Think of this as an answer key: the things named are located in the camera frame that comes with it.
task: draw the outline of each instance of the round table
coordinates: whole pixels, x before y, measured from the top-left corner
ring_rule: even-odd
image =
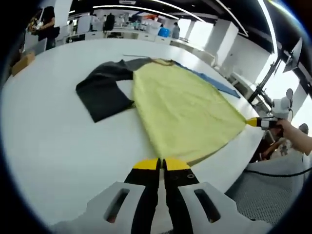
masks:
[[[124,181],[136,162],[156,157],[136,109],[94,123],[75,92],[99,64],[144,56],[173,59],[232,87],[181,48],[131,39],[80,41],[54,48],[6,82],[1,127],[8,167],[26,202],[45,224],[76,218],[90,199],[115,181]],[[131,97],[132,81],[117,84]],[[245,118],[257,116],[244,97],[222,94]],[[200,182],[226,192],[262,135],[260,129],[246,126],[192,171]],[[159,193],[164,199],[161,186]],[[152,233],[167,231],[171,225],[164,200],[158,206]]]

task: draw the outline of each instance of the blue container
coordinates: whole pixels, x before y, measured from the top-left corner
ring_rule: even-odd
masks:
[[[158,36],[167,38],[170,35],[170,30],[168,28],[160,28],[159,32],[158,32]]]

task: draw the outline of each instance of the blue cloth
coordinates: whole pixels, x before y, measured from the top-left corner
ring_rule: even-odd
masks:
[[[159,32],[158,32],[158,36],[161,36],[164,38],[169,37],[169,34],[170,34],[170,30],[168,28],[164,28],[164,27],[161,27]]]
[[[203,80],[209,82],[210,84],[212,84],[214,87],[216,87],[218,90],[233,95],[234,97],[240,98],[240,95],[236,92],[236,90],[234,89],[230,89],[229,87],[227,87],[226,85],[220,83],[219,81],[216,81],[215,79],[212,79],[208,76],[206,76],[204,73],[199,73],[197,71],[193,71],[191,69],[188,69],[187,67],[182,66],[180,63],[175,62],[179,67],[182,67],[190,72],[193,72],[195,75],[199,76],[200,78],[202,78]]]

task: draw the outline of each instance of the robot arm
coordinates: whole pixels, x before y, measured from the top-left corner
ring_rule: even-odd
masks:
[[[289,113],[292,111],[292,106],[293,91],[292,89],[288,89],[286,92],[286,97],[283,97],[282,99],[274,99],[272,101],[272,117],[251,118],[247,120],[246,123],[253,127],[261,127],[262,130],[275,128],[279,119],[289,118]]]
[[[264,234],[271,225],[241,215],[236,204],[209,183],[199,183],[190,167],[164,159],[166,203],[177,234]],[[51,229],[58,234],[147,234],[158,201],[160,159],[137,163],[124,183],[115,182],[87,204],[78,218]]]

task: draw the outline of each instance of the ceiling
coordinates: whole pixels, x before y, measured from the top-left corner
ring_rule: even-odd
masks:
[[[192,13],[208,14],[207,17],[200,16],[207,22],[214,23],[215,19],[209,15],[218,16],[225,20],[231,20],[243,33],[241,27],[235,22],[233,17],[217,2],[217,0],[163,0],[172,5],[178,6]],[[238,19],[242,26],[248,31],[249,39],[260,45],[265,50],[272,52],[273,45],[268,39],[271,38],[267,21],[257,0],[220,0]],[[282,13],[278,8],[264,0],[273,21],[277,41],[286,50],[291,50],[302,36],[302,29],[292,17]],[[291,8],[292,13],[302,22],[304,27],[312,32],[310,13],[312,11],[312,1],[307,0],[284,0]],[[76,13],[91,11],[93,6],[98,5],[120,5],[118,0],[73,0],[71,10]],[[151,0],[137,0],[135,6],[158,10],[164,13],[181,13],[181,11],[170,6],[154,2]],[[195,20],[192,16],[178,16],[180,18]],[[307,42],[304,38],[304,51],[301,62],[311,74],[311,63],[308,57]]]

